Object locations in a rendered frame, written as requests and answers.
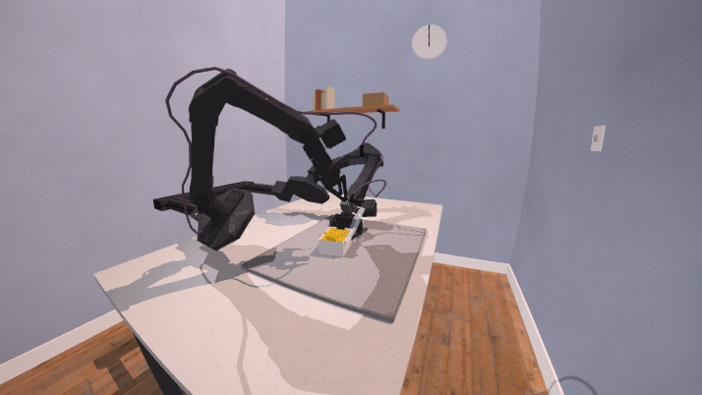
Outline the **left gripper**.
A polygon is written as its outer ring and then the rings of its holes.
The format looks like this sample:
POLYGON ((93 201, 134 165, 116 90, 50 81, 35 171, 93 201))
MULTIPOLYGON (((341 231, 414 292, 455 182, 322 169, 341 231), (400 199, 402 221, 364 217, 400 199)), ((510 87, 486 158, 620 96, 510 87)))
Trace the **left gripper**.
MULTIPOLYGON (((350 202, 350 203, 352 206, 352 202, 350 202)), ((349 229, 350 225, 352 223, 352 220, 355 216, 354 214, 352 214, 352 212, 356 213, 356 210, 353 208, 353 206, 352 206, 351 213, 341 212, 341 214, 335 213, 334 217, 330 216, 329 217, 329 227, 331 227, 331 225, 332 225, 332 227, 337 227, 337 224, 339 224, 339 225, 345 225, 345 228, 349 229)), ((351 240, 362 235, 362 233, 363 233, 362 229, 363 229, 363 221, 361 219, 360 224, 358 226, 358 229, 356 231, 356 234, 354 234, 354 236, 351 240)))

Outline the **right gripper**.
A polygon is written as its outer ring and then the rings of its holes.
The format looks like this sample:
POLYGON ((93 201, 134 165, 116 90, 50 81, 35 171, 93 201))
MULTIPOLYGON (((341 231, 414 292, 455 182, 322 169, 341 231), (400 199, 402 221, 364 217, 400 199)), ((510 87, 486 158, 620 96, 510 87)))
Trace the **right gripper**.
POLYGON ((347 195, 347 186, 346 186, 346 176, 342 175, 341 177, 339 176, 340 174, 340 168, 339 163, 342 161, 348 159, 348 158, 360 158, 360 156, 353 156, 350 157, 350 154, 343 157, 342 159, 336 161, 334 164, 332 160, 330 159, 329 155, 327 152, 324 152, 323 154, 319 155, 315 160, 312 160, 312 164, 314 165, 315 169, 317 170, 319 178, 321 179, 321 182, 323 186, 332 194, 334 194, 336 197, 341 199, 343 202, 348 200, 348 195, 347 195), (335 169, 336 168, 336 169, 335 169), (335 174, 336 173, 336 174, 335 174), (329 174, 327 176, 327 174, 329 174), (333 175, 332 175, 333 174, 333 175), (343 186, 343 193, 344 197, 342 197, 342 188, 341 188, 341 183, 343 186), (338 184, 338 189, 339 192, 336 191, 333 187, 338 184))

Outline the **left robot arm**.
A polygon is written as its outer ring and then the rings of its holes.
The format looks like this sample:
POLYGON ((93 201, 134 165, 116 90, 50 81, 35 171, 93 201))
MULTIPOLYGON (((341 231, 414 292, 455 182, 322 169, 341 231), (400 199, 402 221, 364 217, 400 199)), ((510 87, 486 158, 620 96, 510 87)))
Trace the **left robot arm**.
MULTIPOLYGON (((360 146, 357 149, 355 149, 352 152, 349 152, 347 154, 360 156, 360 146)), ((331 159, 333 164, 334 164, 334 162, 343 158, 345 155, 331 159)), ((380 164, 379 167, 383 166, 383 161, 382 162, 379 161, 379 159, 381 160, 380 157, 381 157, 381 155, 380 155, 379 150, 377 150, 375 147, 373 147, 371 144, 369 144, 367 142, 364 143, 364 156, 363 157, 360 156, 360 158, 366 158, 366 165, 364 166, 362 172, 360 173, 359 177, 354 182, 354 184, 350 186, 350 188, 347 192, 348 199, 351 197, 352 194, 354 194, 354 192, 358 188, 360 188, 364 184, 371 181, 379 164, 380 164)), ((350 166, 348 163, 348 160, 349 160, 349 158, 342 161, 341 163, 339 163, 338 167, 340 169, 342 169, 344 167, 350 166)), ((309 179, 315 183, 318 183, 320 178, 319 178, 318 172, 316 171, 314 166, 308 170, 308 173, 309 173, 309 175, 308 175, 307 179, 309 179)), ((353 208, 356 210, 356 213, 360 209, 357 206, 365 208, 365 212, 364 212, 362 217, 376 217, 377 216, 377 203, 376 203, 376 201, 374 199, 364 199, 366 196, 366 192, 368 190, 368 185, 361 188, 354 195, 351 202, 352 202, 353 208)), ((345 213, 351 213, 352 206, 351 206, 350 201, 348 201, 348 200, 346 200, 345 202, 341 201, 341 203, 340 203, 340 207, 342 209, 342 212, 345 212, 345 213)))

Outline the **yellow perforated plate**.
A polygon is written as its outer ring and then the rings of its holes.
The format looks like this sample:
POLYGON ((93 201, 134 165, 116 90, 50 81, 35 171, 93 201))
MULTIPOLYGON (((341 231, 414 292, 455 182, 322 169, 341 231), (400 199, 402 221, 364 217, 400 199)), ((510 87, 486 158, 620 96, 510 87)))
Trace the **yellow perforated plate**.
POLYGON ((343 243, 347 233, 348 230, 345 230, 345 225, 337 224, 337 229, 330 228, 328 232, 321 238, 321 240, 343 243))

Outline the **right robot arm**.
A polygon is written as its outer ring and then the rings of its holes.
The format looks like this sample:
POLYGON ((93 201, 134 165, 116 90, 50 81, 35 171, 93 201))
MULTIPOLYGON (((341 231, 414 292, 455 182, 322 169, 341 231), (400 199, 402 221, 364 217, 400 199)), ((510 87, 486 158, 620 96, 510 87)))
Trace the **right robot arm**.
POLYGON ((199 235, 200 239, 210 244, 245 194, 232 189, 223 201, 213 195, 215 128, 225 103, 261 118, 287 134, 290 139, 303 143, 302 147, 310 160, 326 151, 320 138, 326 148, 332 148, 346 140, 334 119, 314 128, 304 115, 291 111, 234 76, 224 76, 228 74, 221 72, 197 88, 189 105, 192 131, 190 200, 197 206, 199 214, 204 213, 212 218, 199 235), (211 84, 213 85, 210 86, 211 84))

